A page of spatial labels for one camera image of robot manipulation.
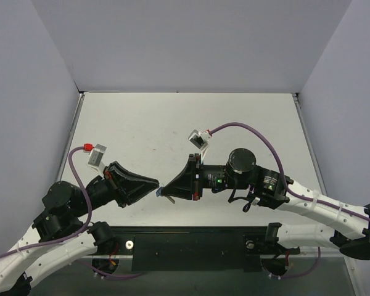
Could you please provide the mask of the silver key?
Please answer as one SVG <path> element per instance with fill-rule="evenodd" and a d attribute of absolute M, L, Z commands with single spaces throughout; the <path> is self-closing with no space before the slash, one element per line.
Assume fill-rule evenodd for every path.
<path fill-rule="evenodd" d="M 168 199 L 172 204 L 175 204 L 175 203 L 176 203 L 176 202 L 175 202 L 175 200 L 174 200 L 172 197 L 167 196 L 167 199 Z"/>

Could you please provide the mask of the blue key tag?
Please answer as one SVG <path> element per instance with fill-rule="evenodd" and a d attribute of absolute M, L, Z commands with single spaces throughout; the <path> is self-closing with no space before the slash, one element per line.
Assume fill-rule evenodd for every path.
<path fill-rule="evenodd" d="M 157 197 L 160 197 L 162 195 L 162 188 L 160 187 L 157 191 L 156 191 L 156 196 Z"/>

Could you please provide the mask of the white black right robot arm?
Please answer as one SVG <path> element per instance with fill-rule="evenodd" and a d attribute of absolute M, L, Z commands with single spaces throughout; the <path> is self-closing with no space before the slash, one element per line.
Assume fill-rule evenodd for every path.
<path fill-rule="evenodd" d="M 302 225 L 269 224 L 263 245 L 270 252 L 283 247 L 324 247 L 370 260 L 370 204 L 351 205 L 311 191 L 288 176 L 258 166 L 248 149 L 234 149 L 225 165 L 206 165 L 200 154 L 191 154 L 184 169 L 158 194 L 196 201 L 206 189 L 214 194 L 230 190 L 228 202 L 244 200 L 243 212 L 252 206 L 266 207 L 313 220 Z"/>

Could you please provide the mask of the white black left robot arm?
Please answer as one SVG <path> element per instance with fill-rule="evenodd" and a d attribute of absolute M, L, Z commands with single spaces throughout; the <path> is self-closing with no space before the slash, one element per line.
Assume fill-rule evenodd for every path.
<path fill-rule="evenodd" d="M 54 183 L 43 197 L 44 211 L 21 239 L 0 255 L 0 295 L 28 295 L 38 281 L 77 259 L 106 254 L 118 245 L 106 222 L 91 222 L 92 212 L 111 201 L 121 208 L 158 188 L 158 181 L 113 162 L 87 186 Z"/>

